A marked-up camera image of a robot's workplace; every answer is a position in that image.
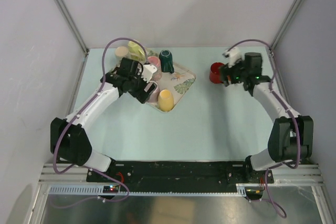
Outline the leaf pattern serving tray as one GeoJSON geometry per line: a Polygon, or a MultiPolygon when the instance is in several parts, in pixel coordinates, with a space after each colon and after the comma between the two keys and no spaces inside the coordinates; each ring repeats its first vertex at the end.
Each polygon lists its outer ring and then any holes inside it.
{"type": "MultiPolygon", "coordinates": [[[[159,54],[147,48],[146,49],[147,56],[156,56],[159,57],[159,54]]],[[[196,74],[193,73],[190,69],[179,65],[178,63],[174,62],[174,73],[170,74],[168,72],[162,72],[162,77],[159,81],[156,81],[160,87],[160,90],[170,90],[173,94],[174,98],[174,105],[177,105],[178,102],[181,100],[183,95],[189,90],[192,84],[196,80],[196,74]]],[[[155,107],[157,110],[160,110],[157,103],[148,103],[148,105],[155,107]]]]}

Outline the pink face pattern mug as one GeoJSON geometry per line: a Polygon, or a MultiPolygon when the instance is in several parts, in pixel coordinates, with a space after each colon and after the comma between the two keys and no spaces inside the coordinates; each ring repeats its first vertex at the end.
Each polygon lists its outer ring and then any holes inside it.
{"type": "Polygon", "coordinates": [[[156,72],[153,74],[152,80],[159,81],[162,77],[161,62],[156,56],[149,56],[148,62],[156,67],[156,72]]]}

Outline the dark green mug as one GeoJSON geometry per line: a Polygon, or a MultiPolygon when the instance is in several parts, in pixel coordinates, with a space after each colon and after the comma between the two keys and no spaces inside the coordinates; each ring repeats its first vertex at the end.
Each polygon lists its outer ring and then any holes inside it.
{"type": "Polygon", "coordinates": [[[173,57],[169,50],[162,50],[159,54],[162,72],[174,73],[173,57]]]}

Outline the red mug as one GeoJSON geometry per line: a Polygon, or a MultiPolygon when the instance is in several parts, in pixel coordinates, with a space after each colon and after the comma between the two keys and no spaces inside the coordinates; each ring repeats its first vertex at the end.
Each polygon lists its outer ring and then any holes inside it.
{"type": "Polygon", "coordinates": [[[215,62],[211,65],[209,71],[209,80],[214,84],[223,84],[221,80],[220,68],[224,66],[221,62],[215,62]]]}

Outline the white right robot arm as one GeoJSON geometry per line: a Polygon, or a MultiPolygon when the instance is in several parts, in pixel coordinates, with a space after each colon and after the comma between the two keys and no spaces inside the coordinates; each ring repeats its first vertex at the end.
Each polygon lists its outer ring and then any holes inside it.
{"type": "Polygon", "coordinates": [[[243,178],[253,183],[261,171],[286,165],[296,169],[301,160],[310,158],[313,148],[313,119],[301,115],[272,87],[271,77],[263,75],[260,53],[241,53],[233,48],[224,53],[228,63],[219,68],[225,86],[241,83],[257,100],[273,122],[267,148],[247,158],[243,178]]]}

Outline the purple mug black handle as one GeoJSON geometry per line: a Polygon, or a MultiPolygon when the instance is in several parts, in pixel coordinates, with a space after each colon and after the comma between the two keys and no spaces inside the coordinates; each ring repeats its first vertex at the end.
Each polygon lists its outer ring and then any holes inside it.
{"type": "Polygon", "coordinates": [[[154,85],[155,86],[155,89],[154,91],[152,92],[152,94],[150,95],[149,99],[148,99],[148,103],[157,103],[158,101],[158,96],[160,94],[160,87],[158,85],[157,82],[155,81],[150,81],[149,82],[150,86],[154,85]]]}

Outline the beige mug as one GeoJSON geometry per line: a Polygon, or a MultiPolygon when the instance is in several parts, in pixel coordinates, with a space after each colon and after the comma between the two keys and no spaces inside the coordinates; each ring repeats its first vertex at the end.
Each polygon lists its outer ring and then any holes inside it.
{"type": "Polygon", "coordinates": [[[118,62],[121,62],[123,58],[130,58],[130,52],[127,47],[120,46],[115,49],[114,51],[115,57],[118,60],[118,62]]]}

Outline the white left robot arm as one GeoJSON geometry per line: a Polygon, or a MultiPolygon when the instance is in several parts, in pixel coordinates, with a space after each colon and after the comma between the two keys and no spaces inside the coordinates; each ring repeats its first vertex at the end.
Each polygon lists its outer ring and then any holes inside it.
{"type": "Polygon", "coordinates": [[[51,122],[50,151],[54,160],[62,158],[77,166],[96,169],[104,181],[112,181],[117,174],[111,165],[112,158],[93,149],[87,131],[125,93],[146,103],[157,87],[151,82],[156,71],[153,64],[123,58],[112,71],[103,73],[100,86],[80,108],[51,122]]]}

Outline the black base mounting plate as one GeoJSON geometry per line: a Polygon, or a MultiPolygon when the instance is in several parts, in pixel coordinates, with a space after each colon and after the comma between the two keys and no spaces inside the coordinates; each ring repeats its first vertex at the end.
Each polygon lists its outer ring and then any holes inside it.
{"type": "Polygon", "coordinates": [[[87,182],[123,180],[132,193],[235,193],[236,184],[274,183],[272,172],[254,171],[244,161],[116,161],[105,172],[87,173],[87,182]]]}

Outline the pale yellow green mug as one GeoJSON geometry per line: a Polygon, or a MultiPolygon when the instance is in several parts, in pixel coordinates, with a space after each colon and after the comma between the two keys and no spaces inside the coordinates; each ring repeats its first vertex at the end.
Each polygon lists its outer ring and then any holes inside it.
{"type": "Polygon", "coordinates": [[[128,50],[130,53],[130,58],[141,63],[145,63],[144,50],[135,42],[128,42],[128,50]]]}

